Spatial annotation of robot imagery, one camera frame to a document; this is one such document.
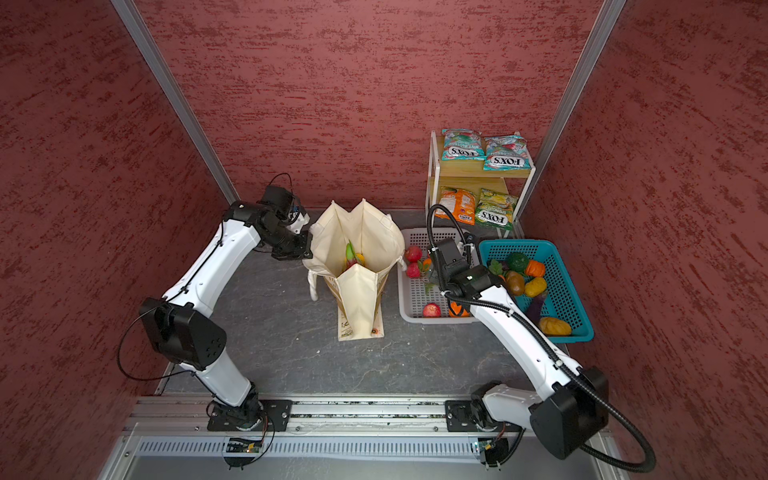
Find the pink dragon fruit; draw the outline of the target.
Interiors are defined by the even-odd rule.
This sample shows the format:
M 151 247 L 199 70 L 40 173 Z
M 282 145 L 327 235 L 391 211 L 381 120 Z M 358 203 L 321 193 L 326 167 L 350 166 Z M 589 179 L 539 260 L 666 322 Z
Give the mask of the pink dragon fruit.
M 354 246 L 351 242 L 348 242 L 345 247 L 345 268 L 349 269 L 357 263 L 358 256 L 354 250 Z

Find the cream floral tote bag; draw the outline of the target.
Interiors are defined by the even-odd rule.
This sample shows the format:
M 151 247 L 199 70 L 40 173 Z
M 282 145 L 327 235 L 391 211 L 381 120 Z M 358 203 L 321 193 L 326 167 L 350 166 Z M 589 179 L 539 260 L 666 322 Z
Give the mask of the cream floral tote bag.
M 350 211 L 331 203 L 309 232 L 313 257 L 302 263 L 308 271 L 310 297 L 318 299 L 317 283 L 323 280 L 337 304 L 337 338 L 383 337 L 383 290 L 393 268 L 406 268 L 404 237 L 392 217 L 366 200 Z M 348 242 L 356 254 L 364 255 L 365 266 L 345 268 Z

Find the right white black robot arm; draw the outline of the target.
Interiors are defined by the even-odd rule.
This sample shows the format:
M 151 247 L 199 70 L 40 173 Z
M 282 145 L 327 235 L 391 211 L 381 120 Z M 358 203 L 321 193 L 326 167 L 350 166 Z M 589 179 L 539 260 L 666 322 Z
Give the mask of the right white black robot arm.
M 467 307 L 513 356 L 532 384 L 531 392 L 499 384 L 481 394 L 496 422 L 530 429 L 544 448 L 565 459 L 608 424 L 609 384 L 597 368 L 584 369 L 557 348 L 516 305 L 502 279 L 486 267 L 469 266 L 459 253 L 430 251 L 443 296 Z

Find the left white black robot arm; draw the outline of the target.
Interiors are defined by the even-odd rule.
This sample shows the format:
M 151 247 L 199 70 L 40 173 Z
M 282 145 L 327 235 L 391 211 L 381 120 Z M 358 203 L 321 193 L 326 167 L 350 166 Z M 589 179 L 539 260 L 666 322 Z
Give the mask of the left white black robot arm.
M 266 423 L 255 384 L 227 352 L 227 333 L 212 319 L 215 305 L 241 262 L 266 246 L 276 260 L 310 257 L 309 215 L 294 196 L 235 202 L 213 238 L 181 279 L 159 298 L 144 300 L 138 319 L 153 350 L 192 374 L 212 395 L 210 415 L 249 431 Z

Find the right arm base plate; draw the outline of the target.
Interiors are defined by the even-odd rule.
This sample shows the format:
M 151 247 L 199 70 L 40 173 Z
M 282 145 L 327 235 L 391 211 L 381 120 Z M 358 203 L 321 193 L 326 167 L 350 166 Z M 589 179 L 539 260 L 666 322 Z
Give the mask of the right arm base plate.
M 449 432 L 518 433 L 522 428 L 494 420 L 480 400 L 446 400 L 446 426 Z

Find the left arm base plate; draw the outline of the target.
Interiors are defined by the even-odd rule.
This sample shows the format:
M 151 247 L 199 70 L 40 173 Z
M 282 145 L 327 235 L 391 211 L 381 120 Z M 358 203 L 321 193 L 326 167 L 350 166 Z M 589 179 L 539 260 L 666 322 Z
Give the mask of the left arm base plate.
M 211 400 L 206 407 L 207 430 L 211 432 L 262 432 L 264 429 L 284 432 L 293 402 L 287 399 L 246 401 L 232 407 Z

